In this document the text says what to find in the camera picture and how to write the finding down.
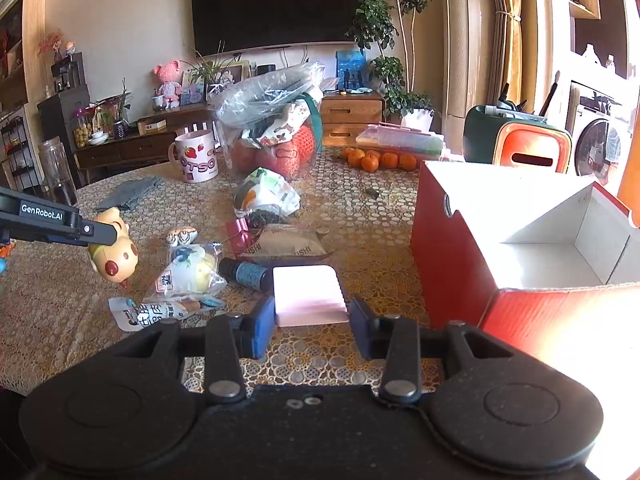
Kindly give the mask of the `pink white sticky note pad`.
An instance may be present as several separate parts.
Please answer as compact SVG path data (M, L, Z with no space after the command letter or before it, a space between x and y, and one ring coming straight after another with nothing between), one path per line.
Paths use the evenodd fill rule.
M273 296L280 327L348 322L345 298L332 266L277 266Z

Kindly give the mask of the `small dark seeds packet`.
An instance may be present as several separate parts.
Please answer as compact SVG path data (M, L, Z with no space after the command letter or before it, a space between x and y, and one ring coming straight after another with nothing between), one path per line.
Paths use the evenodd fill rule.
M260 230L270 224L288 224L288 219L285 216L269 209L252 210L245 219L247 226L252 230Z

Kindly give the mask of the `orange mandarin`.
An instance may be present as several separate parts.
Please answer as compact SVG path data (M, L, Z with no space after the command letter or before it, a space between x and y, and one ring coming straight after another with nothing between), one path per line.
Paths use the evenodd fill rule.
M413 154L402 153L398 158L398 167L405 171L413 171L418 166L418 160Z
M380 166L380 161L376 156L366 155L360 159L360 167L367 172L375 172Z
M353 148L347 154L347 161L352 168L360 168L362 160L366 157L366 153L359 148Z
M386 152L380 157L380 166L385 169L397 169L399 165L399 156L396 153Z

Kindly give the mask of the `pink plush doll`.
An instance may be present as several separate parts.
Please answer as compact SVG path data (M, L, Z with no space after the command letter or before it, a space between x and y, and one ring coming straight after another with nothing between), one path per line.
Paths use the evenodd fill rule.
M163 98L163 108L166 110L177 108L180 105L182 93L180 62L173 60L164 65L157 65L153 73L160 81L156 94Z

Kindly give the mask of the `beige paper snack pouch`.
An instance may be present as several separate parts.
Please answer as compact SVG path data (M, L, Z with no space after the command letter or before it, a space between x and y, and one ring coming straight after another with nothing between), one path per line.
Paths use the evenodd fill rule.
M243 255L258 258L323 257L326 250L313 229L268 224L259 231Z

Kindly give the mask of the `chicken breast snack packet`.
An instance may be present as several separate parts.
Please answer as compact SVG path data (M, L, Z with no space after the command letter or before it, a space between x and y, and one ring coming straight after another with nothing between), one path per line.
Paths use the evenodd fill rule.
M123 332L134 333L163 320L181 321L197 313L219 310L226 303L210 295L181 295L151 297L142 302L114 297L107 300L107 305L116 325Z

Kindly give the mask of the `white snack bag egg print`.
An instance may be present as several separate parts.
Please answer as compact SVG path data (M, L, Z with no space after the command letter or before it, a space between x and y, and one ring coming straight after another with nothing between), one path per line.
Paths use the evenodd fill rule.
M242 218L253 211L266 210L288 217L299 210L300 196L276 172L259 167L251 172L233 197L235 214Z

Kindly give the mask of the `framed photo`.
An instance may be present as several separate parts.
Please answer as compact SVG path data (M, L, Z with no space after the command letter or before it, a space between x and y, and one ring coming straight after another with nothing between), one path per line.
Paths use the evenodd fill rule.
M217 76L218 84L237 84L250 76L250 62L239 61L224 64Z

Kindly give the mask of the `green orange storage bin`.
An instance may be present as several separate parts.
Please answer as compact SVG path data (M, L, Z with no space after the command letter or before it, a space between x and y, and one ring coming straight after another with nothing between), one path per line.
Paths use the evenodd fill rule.
M544 117L492 105L474 106L466 114L463 156L467 162L530 167L565 174L572 140Z

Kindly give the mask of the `clear bag of apples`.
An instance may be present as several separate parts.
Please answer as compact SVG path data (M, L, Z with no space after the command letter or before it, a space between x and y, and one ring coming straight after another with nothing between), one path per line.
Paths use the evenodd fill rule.
M306 62L209 93L207 104L231 172L246 176L265 168L292 180L311 167L322 144L325 74L322 63Z

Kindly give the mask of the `wooden tv console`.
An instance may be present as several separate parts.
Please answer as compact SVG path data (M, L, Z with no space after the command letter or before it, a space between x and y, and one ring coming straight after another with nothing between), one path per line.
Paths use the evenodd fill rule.
M168 161L168 150L175 137L186 130L212 126L212 113L206 104L192 104L141 117L137 131L122 139L82 148L75 154L78 170L91 182L93 170L108 171Z

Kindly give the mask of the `red white cardboard box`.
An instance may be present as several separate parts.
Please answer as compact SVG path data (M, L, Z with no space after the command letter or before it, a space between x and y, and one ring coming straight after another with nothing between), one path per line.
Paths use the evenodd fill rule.
M433 327L477 326L599 399L588 468L639 473L639 230L590 177L424 162L410 246Z

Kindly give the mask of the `clear plastic file case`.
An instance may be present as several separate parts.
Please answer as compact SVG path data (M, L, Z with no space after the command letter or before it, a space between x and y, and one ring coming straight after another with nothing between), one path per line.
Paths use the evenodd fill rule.
M387 122L368 125L356 137L363 148L377 148L439 158L445 147L444 138L436 133L422 132Z

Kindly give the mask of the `black flat television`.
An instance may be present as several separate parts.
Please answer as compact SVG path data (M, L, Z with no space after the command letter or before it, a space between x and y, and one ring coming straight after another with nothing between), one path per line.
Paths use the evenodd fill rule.
M202 55L349 40L362 0L191 0Z

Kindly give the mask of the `tall green potted plant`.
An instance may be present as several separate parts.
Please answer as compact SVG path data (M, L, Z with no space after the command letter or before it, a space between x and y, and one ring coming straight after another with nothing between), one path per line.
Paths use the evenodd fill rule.
M352 17L347 37L373 55L369 76L389 118L432 109L430 96L416 90L416 19L431 1L361 0Z

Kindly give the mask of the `small potted grass plant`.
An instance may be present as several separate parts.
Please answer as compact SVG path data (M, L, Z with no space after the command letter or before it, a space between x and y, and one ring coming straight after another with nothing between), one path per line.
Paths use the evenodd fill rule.
M195 62L186 61L189 66L186 73L190 84L203 84L203 99L209 96L210 92L220 93L235 83L231 73L233 66L241 61L241 55L234 54L231 58L210 58L209 60L201 55L198 50L192 48Z

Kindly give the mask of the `small dark glass bottle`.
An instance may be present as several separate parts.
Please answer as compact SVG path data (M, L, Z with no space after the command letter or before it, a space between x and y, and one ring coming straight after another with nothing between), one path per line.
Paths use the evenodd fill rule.
M222 258L218 264L218 273L226 281L271 294L273 291L272 270L256 263Z

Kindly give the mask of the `black speaker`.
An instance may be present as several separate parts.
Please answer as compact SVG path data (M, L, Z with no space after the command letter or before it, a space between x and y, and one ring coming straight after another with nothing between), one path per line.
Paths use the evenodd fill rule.
M274 72L276 69L277 67L274 64L258 65L255 70L255 75L262 76L262 75Z

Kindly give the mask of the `grey folded cloth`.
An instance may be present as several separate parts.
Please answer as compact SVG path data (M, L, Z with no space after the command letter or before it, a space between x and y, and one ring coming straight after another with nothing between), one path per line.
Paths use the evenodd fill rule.
M108 194L107 198L96 205L96 212L117 208L122 211L134 209L145 196L148 196L163 183L160 177L145 177L137 180L128 180L117 185Z

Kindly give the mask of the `bunny face painted stone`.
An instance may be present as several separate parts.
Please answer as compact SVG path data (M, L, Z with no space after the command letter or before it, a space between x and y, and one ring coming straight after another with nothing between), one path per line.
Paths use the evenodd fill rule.
M198 238L198 230L193 226L182 226L172 229L166 236L168 247L180 247L191 245Z

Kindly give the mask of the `pink strawberry mug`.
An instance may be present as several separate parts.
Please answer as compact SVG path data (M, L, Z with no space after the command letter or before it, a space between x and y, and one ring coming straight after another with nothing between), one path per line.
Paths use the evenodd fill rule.
M215 137L212 130L180 134L168 148L171 165L184 182L202 183L218 176Z

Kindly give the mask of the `wooden drawer cabinet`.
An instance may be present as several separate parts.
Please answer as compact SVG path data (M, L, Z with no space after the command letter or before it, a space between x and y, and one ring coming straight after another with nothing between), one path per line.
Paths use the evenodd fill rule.
M329 148L356 148L357 136L383 119L383 100L368 94L327 93L320 105L322 144Z

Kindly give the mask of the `yellow cartoon pig toy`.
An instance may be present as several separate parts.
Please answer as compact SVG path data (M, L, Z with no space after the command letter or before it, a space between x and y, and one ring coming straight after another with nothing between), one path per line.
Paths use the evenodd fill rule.
M110 246L89 245L93 270L107 281L125 287L128 278L134 275L139 261L139 252L129 236L129 226L120 216L117 207L100 212L96 221L110 224L116 231L116 240Z

